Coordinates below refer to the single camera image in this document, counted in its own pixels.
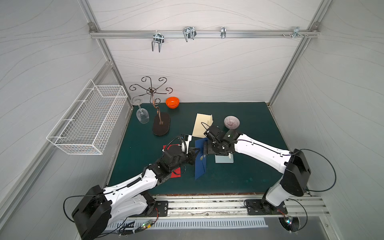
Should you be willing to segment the blue envelope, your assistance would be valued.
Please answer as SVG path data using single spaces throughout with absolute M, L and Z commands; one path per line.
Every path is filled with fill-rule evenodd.
M 199 153 L 195 159 L 195 180 L 200 178 L 206 173 L 207 168 L 207 155 L 204 152 L 204 146 L 208 143 L 208 139 L 199 139 L 195 141 L 195 148 L 199 150 Z

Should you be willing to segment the red envelope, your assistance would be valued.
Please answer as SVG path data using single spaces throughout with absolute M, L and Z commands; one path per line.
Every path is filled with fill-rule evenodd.
M 170 145 L 167 149 L 169 149 L 172 146 L 179 146 L 179 145 L 173 144 L 173 145 Z M 181 177 L 181 168 L 178 168 L 171 173 L 171 179 L 180 178 L 180 177 Z

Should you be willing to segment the light teal envelope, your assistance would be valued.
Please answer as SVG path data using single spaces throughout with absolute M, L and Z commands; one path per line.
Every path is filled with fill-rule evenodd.
M 233 164 L 234 157 L 232 153 L 228 153 L 228 155 L 215 155 L 215 163 L 216 164 Z

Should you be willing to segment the cream yellow envelope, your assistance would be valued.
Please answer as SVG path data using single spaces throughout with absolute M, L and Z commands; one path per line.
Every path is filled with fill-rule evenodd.
M 192 136 L 196 138 L 205 138 L 204 133 L 213 124 L 213 116 L 197 114 Z

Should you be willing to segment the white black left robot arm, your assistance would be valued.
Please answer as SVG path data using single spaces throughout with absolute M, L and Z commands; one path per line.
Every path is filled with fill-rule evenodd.
M 120 184 L 105 189 L 96 185 L 81 196 L 71 216 L 82 240 L 94 240 L 101 236 L 109 224 L 122 219 L 151 214 L 155 200 L 149 190 L 170 179 L 176 169 L 195 163 L 200 153 L 198 148 L 184 151 L 173 145 L 163 151 L 162 156 L 144 168 L 143 172 Z

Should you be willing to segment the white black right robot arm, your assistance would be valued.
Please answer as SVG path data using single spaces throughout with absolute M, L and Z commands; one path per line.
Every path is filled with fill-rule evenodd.
M 288 198 L 301 197 L 306 192 L 311 169 L 302 150 L 295 149 L 290 152 L 254 140 L 233 129 L 224 132 L 217 126 L 208 126 L 205 123 L 202 123 L 202 126 L 204 135 L 208 138 L 205 146 L 207 154 L 244 154 L 282 174 L 280 180 L 264 194 L 261 206 L 275 209 Z

